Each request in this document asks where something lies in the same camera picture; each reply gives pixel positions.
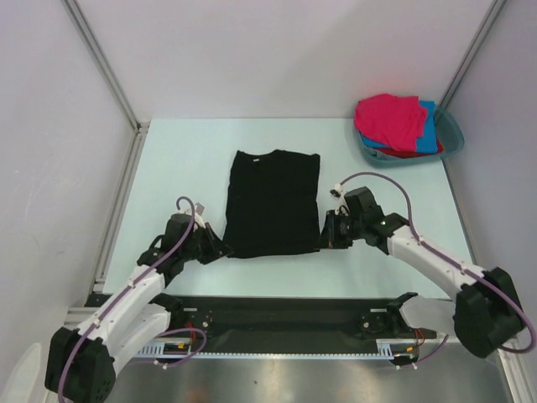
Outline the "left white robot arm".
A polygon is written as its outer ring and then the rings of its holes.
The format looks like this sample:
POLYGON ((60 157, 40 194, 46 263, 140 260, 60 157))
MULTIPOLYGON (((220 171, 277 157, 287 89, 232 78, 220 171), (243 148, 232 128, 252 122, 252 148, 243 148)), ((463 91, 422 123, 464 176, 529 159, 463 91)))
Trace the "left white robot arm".
POLYGON ((165 288, 196 261, 209 264, 231 253, 211 225, 194 213, 172 215, 164 233, 141 253, 126 285, 76 327, 61 327, 50 340, 44 386, 61 402, 103 402, 126 364, 154 338, 184 334, 180 354, 206 344, 182 300, 165 288))

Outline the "black t shirt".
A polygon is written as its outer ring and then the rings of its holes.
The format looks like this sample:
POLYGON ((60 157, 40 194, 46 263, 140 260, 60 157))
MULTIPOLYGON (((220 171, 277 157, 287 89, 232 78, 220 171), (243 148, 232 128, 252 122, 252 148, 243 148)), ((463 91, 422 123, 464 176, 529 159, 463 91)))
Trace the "black t shirt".
POLYGON ((276 149, 236 152, 227 190, 223 242, 232 259, 312 254, 319 250, 321 157, 276 149))

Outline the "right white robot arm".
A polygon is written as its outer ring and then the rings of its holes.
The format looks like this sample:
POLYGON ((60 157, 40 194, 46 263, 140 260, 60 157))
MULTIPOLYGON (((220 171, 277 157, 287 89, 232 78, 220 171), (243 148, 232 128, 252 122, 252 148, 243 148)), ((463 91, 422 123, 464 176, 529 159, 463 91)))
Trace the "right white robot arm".
POLYGON ((409 219, 385 214, 366 186, 349 192, 337 186, 331 195, 338 207, 326 212, 321 248, 348 249, 363 241, 408 264, 447 296, 442 300, 409 293, 395 300, 395 311, 387 315, 393 335, 406 337, 424 328, 453 336, 471 354, 486 358, 527 328, 505 270, 485 270, 438 248, 418 235, 409 219))

